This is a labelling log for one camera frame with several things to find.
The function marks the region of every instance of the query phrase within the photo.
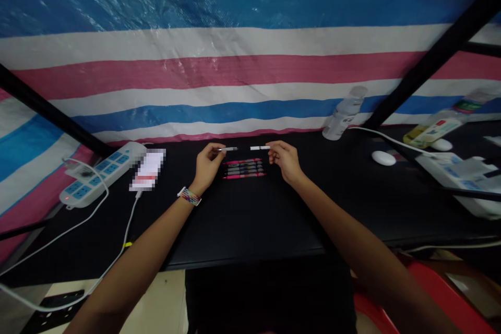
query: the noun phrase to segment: black desk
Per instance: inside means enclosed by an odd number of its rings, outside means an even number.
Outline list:
[[[466,126],[458,132],[468,132]],[[405,133],[409,127],[389,129]],[[374,232],[388,246],[454,242],[501,233],[501,223],[475,218],[451,196],[430,188],[426,177],[409,162],[392,167],[376,164],[374,150],[391,148],[371,134],[350,130],[339,141],[321,133],[279,136],[295,145],[304,172],[335,202]],[[471,137],[478,141],[479,135]],[[267,135],[223,141],[228,146],[263,145]],[[138,202],[130,229],[137,238],[176,199],[195,174],[196,154],[207,141],[165,145],[166,165],[154,191]],[[266,158],[266,151],[229,152],[227,158]],[[259,178],[225,181],[220,176],[204,194],[179,235],[162,270],[198,268],[243,261],[315,255],[324,252],[325,234],[299,196],[283,181],[277,166]],[[12,287],[97,278],[120,250],[135,193],[128,191],[134,171],[110,189],[107,201],[86,224],[1,278]],[[95,204],[62,209],[26,254],[85,219]]]

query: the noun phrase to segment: computer mouse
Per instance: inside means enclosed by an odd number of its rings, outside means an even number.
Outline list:
[[[372,153],[372,159],[382,165],[394,165],[395,163],[397,163],[397,160],[393,155],[388,154],[384,151],[374,151]]]
[[[452,144],[449,141],[444,140],[443,138],[436,140],[430,146],[438,151],[449,151],[450,149],[452,149]]]

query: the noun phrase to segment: hand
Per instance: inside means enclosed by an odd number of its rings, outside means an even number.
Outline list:
[[[197,196],[201,196],[210,184],[212,184],[219,165],[226,156],[225,150],[217,151],[215,149],[222,149],[225,147],[226,146],[223,144],[211,142],[197,155],[197,172],[195,174],[195,179],[188,188]]]
[[[285,182],[294,186],[307,178],[299,166],[299,158],[295,147],[284,141],[272,141],[266,145],[271,146],[270,151],[268,151],[270,164],[278,164]]]

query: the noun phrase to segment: power cord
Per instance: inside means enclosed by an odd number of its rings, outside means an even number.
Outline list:
[[[500,246],[501,245],[501,240],[494,241],[491,243],[483,243],[483,244],[473,244],[473,245],[423,245],[418,248],[414,249],[403,249],[402,251],[405,253],[413,253],[413,252],[418,252],[422,251],[424,249],[430,249],[430,248],[442,248],[442,249],[478,249],[478,248],[490,248],[493,246]]]
[[[399,144],[400,146],[405,146],[406,148],[409,148],[409,149],[412,149],[414,151],[418,151],[420,153],[423,153],[425,154],[426,156],[428,157],[433,157],[433,158],[436,158],[437,157],[437,154],[433,154],[433,153],[430,153],[428,151],[424,151],[424,150],[421,150],[421,149],[418,149],[418,148],[415,148],[413,146],[409,146],[407,144],[404,144],[403,142],[400,142],[400,141],[397,141],[387,135],[385,135],[384,133],[381,133],[381,132],[378,132],[377,130],[372,130],[372,129],[368,129],[368,128],[363,128],[363,127],[352,127],[352,128],[348,128],[348,129],[361,129],[361,130],[366,130],[367,132],[372,132],[372,133],[376,133],[376,134],[379,134],[381,137],[384,137],[386,138],[387,140],[390,140],[391,142],[394,142],[396,144]]]
[[[85,222],[87,222],[89,219],[91,219],[94,214],[98,211],[98,209],[101,207],[101,205],[103,204],[103,202],[108,198],[108,196],[110,195],[110,190],[108,189],[108,186],[106,185],[106,183],[104,182],[104,179],[101,177],[101,175],[91,166],[89,166],[88,164],[84,163],[84,162],[81,162],[77,159],[73,159],[73,158],[65,158],[65,160],[72,160],[74,162],[78,162],[80,164],[83,164],[84,166],[90,168],[90,170],[96,174],[96,176],[99,176],[99,178],[101,179],[103,185],[104,185],[104,189],[106,190],[106,194],[104,195],[103,199],[101,200],[101,202],[98,203],[98,205],[96,206],[96,208],[94,209],[94,211],[92,212],[91,215],[88,216],[87,219],[81,221],[79,224],[71,227],[69,230],[66,230],[65,232],[63,232],[61,235],[55,237],[54,239],[52,239],[51,241],[49,241],[47,244],[45,244],[43,247],[41,247],[40,249],[36,250],[35,252],[33,252],[32,254],[30,254],[29,256],[26,256],[25,258],[23,258],[21,261],[18,261],[17,263],[15,263],[14,265],[12,265],[11,267],[9,267],[7,270],[4,270],[2,273],[0,273],[0,277],[2,275],[4,275],[5,273],[11,271],[12,269],[14,269],[16,266],[19,266],[20,264],[22,264],[23,262],[25,262],[27,259],[31,258],[32,256],[34,256],[35,254],[37,254],[38,252],[44,250],[45,248],[47,248],[49,245],[51,245],[52,243],[54,243],[55,241],[59,240],[61,237],[63,237],[64,235],[66,235],[67,233],[71,232],[72,230],[74,230],[75,228],[77,227],[80,227],[82,224],[84,224]],[[26,300],[24,297],[18,295],[17,293],[15,293],[14,291],[12,291],[9,287],[7,287],[6,285],[0,283],[0,290],[3,290],[7,295],[13,297],[14,299],[22,302],[23,304],[25,304],[27,307],[31,308],[31,309],[35,309],[36,311],[40,311],[40,312],[54,312],[54,311],[59,311],[60,309],[66,309],[66,308],[69,308],[79,302],[81,302],[83,299],[85,299],[92,291],[94,291],[94,289],[98,286],[98,284],[103,280],[104,276],[108,273],[108,271],[112,268],[112,266],[118,261],[118,259],[120,258],[120,256],[122,255],[122,253],[124,252],[124,244],[127,242],[127,237],[128,237],[128,234],[129,234],[129,228],[130,228],[130,223],[132,222],[132,217],[134,216],[134,211],[136,209],[136,204],[137,204],[137,201],[139,200],[139,198],[141,197],[141,194],[142,192],[139,191],[137,192],[136,194],[136,200],[134,201],[134,205],[132,206],[132,211],[130,213],[130,218],[129,218],[129,222],[127,223],[127,228],[125,230],[125,236],[124,236],[124,240],[121,244],[121,249],[120,249],[120,253],[118,254],[118,256],[114,259],[114,261],[111,263],[110,266],[108,266],[108,269],[106,269],[106,271],[99,277],[99,279],[96,281],[96,283],[94,283],[94,285],[81,297],[79,297],[78,299],[74,300],[73,302],[71,303],[68,303],[68,304],[65,304],[65,305],[62,305],[62,306],[59,306],[59,307],[51,307],[51,308],[48,308],[48,307],[43,307],[43,306],[40,306],[40,305],[37,305],[37,304],[33,304],[32,302]]]

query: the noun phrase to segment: colorful watch strap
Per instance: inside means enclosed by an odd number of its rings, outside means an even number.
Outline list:
[[[183,197],[186,201],[188,201],[189,203],[195,205],[195,206],[198,206],[198,204],[200,203],[200,201],[202,201],[202,198],[197,196],[195,193],[191,192],[190,190],[188,190],[188,188],[186,187],[183,187],[183,189],[181,189],[179,191],[179,193],[177,194],[178,197]]]

